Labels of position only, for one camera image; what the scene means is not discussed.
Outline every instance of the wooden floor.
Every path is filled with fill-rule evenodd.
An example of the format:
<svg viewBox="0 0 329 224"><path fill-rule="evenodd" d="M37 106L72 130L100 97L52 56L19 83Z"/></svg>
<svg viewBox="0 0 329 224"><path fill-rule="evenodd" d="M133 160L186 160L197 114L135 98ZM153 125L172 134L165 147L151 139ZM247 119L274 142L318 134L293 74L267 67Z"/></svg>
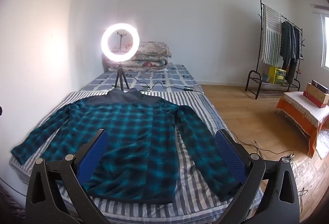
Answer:
<svg viewBox="0 0 329 224"><path fill-rule="evenodd" d="M308 190L302 199L303 211L300 219L307 218L329 186L329 156L324 160L317 153L312 159L307 156L307 139L283 114L274 112L279 97L259 97L255 100L255 96L245 92L243 87L235 86L202 85L202 88L227 127L241 141L256 140L261 148L276 153L290 149L295 151L297 189L300 191L304 187ZM250 153L255 152L254 148L245 148ZM263 151L263 154L266 159L279 160L289 152L275 155Z"/></svg>

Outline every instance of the silver bolt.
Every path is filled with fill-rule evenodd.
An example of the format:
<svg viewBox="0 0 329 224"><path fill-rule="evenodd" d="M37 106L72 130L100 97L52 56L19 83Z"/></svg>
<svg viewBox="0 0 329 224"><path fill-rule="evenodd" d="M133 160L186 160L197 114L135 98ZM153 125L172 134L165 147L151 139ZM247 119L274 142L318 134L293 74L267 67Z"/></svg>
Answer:
<svg viewBox="0 0 329 224"><path fill-rule="evenodd" d="M68 154L67 156L65 156L65 160L66 161L71 161L71 160L73 160L73 154Z"/></svg>
<svg viewBox="0 0 329 224"><path fill-rule="evenodd" d="M285 164L289 163L289 160L288 160L287 157L283 157L283 158L282 158L282 161L283 161Z"/></svg>
<svg viewBox="0 0 329 224"><path fill-rule="evenodd" d="M251 159L253 159L253 160L258 160L258 159L259 159L259 155L256 154L256 153L252 153L252 154L250 155L250 157L251 157Z"/></svg>
<svg viewBox="0 0 329 224"><path fill-rule="evenodd" d="M39 165L39 164L41 164L41 163L42 163L42 161L43 161L43 159L42 159L42 158L38 158L38 159L36 160L36 164L37 164L37 165Z"/></svg>

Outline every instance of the plaid shirt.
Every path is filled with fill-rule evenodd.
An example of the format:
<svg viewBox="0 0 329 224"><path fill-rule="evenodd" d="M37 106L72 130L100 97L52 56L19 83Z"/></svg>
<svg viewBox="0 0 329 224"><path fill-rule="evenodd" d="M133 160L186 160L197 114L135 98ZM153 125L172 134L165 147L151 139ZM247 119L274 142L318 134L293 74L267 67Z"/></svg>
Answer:
<svg viewBox="0 0 329 224"><path fill-rule="evenodd" d="M123 202L166 204L174 199L179 170L175 126L210 189L219 198L231 198L239 183L193 109L135 89L127 93L114 89L107 95L63 106L11 153L24 164L59 129L42 157L61 160L102 128L107 130L110 143L93 176L83 184L88 194Z"/></svg>

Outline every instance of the glowing ring light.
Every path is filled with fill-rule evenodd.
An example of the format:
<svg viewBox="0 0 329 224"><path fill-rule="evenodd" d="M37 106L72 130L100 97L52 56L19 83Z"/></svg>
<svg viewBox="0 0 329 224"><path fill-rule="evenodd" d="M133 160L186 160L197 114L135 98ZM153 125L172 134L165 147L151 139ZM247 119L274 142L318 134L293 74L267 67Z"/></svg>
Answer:
<svg viewBox="0 0 329 224"><path fill-rule="evenodd" d="M108 46L108 39L109 39L110 35L113 34L117 30L126 30L133 37L133 46L126 54L123 54L123 55L118 55L118 54L112 53ZM102 47L102 50L103 50L105 56L108 57L110 60L115 61L115 62L124 62L124 61L132 58L133 55L135 55L135 53L137 52L137 49L139 47L139 35L137 33L137 30L129 24L126 24L126 23L114 24L114 25L108 27L107 30L105 31L105 33L103 34L102 41L101 41L101 47Z"/></svg>

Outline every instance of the shirt sleeve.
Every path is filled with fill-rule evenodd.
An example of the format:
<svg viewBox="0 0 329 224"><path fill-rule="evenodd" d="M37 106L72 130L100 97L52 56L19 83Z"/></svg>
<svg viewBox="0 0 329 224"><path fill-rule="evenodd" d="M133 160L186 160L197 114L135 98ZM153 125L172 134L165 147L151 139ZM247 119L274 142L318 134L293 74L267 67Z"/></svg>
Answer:
<svg viewBox="0 0 329 224"><path fill-rule="evenodd" d="M35 128L22 144L12 149L12 155L21 165L67 121L69 117L69 106L70 104L67 104L57 110L45 123Z"/></svg>
<svg viewBox="0 0 329 224"><path fill-rule="evenodd" d="M240 184L229 171L216 147L215 139L195 111L186 105L176 110L176 125L196 168L220 199L236 194Z"/></svg>

